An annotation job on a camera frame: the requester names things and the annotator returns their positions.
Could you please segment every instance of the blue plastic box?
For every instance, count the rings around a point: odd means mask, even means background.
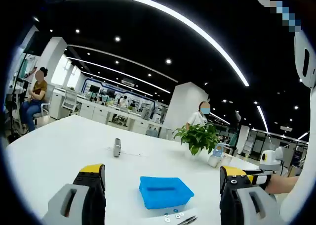
[[[139,190],[147,209],[184,205],[194,196],[179,178],[140,177]]]

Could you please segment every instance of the window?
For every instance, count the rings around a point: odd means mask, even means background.
[[[78,79],[80,77],[80,73],[81,73],[81,70],[77,66],[74,66],[74,68],[71,72],[71,75],[69,77],[67,87],[76,88],[76,84],[77,84]]]
[[[51,82],[62,86],[64,84],[71,61],[63,54],[56,66]]]

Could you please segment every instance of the black hair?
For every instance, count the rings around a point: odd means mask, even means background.
[[[46,77],[46,76],[47,76],[48,69],[47,69],[47,68],[44,68],[44,67],[41,67],[40,70],[44,73],[44,77]]]
[[[206,103],[206,101],[202,101],[202,102],[199,104],[199,106],[198,106],[198,110],[199,110],[199,111],[201,110],[201,105],[202,105],[203,103]]]

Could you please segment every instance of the brown top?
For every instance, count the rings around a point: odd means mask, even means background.
[[[36,81],[33,87],[33,92],[37,95],[40,94],[41,91],[47,91],[47,82],[45,80],[43,80],[40,84]]]

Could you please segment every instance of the white flower pot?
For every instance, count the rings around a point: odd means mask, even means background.
[[[199,154],[202,152],[202,150],[199,148],[196,155],[193,155],[192,152],[189,150],[189,145],[186,143],[186,150],[184,151],[184,156],[189,160],[195,160],[198,158]]]

